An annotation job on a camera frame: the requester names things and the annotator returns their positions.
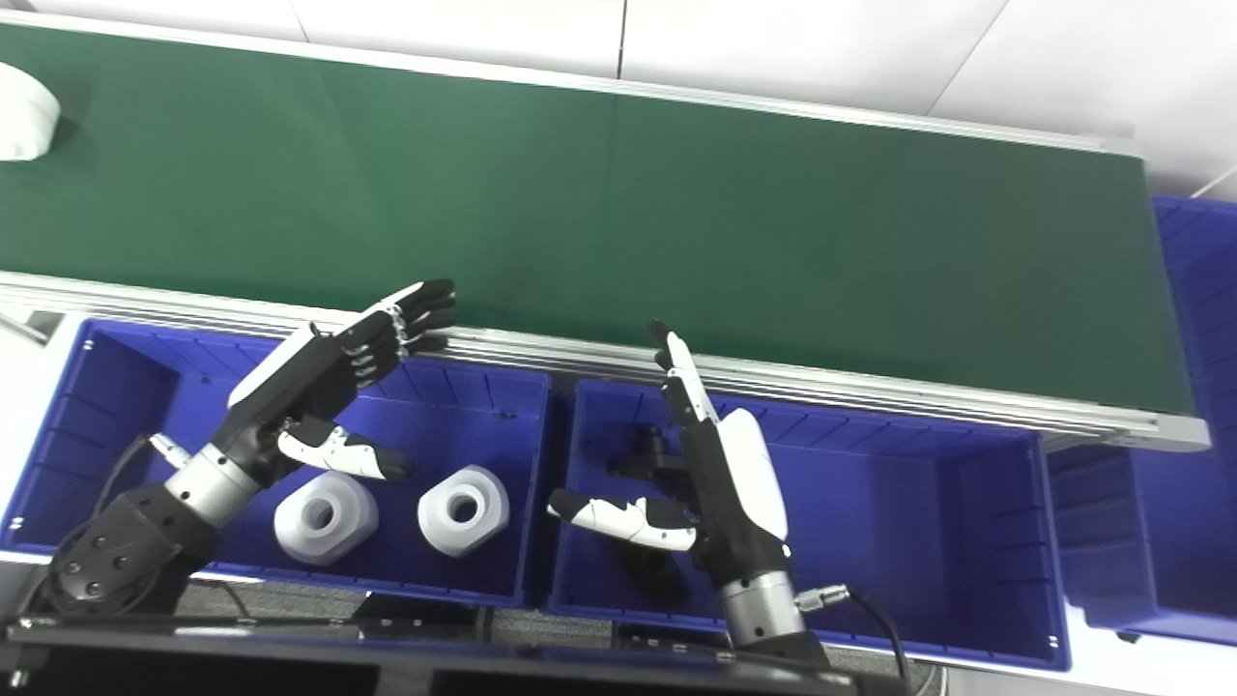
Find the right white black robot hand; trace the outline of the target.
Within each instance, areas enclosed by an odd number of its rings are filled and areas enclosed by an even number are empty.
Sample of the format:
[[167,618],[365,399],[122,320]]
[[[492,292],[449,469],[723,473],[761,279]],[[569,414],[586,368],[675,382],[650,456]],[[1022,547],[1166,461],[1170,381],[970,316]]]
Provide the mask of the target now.
[[553,490],[546,511],[618,541],[688,553],[716,590],[789,585],[790,520],[760,422],[742,407],[720,415],[685,340],[664,321],[649,321],[648,329],[698,511],[570,490]]

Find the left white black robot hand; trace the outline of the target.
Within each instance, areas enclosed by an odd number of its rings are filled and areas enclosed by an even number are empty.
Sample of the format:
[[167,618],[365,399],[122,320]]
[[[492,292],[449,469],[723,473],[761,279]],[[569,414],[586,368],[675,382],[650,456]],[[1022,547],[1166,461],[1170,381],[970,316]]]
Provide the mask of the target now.
[[443,351],[449,339],[442,330],[454,326],[455,305],[455,283],[438,278],[396,291],[340,331],[306,323],[233,389],[209,444],[261,488],[301,466],[411,478],[407,455],[346,431],[336,417],[408,357]]

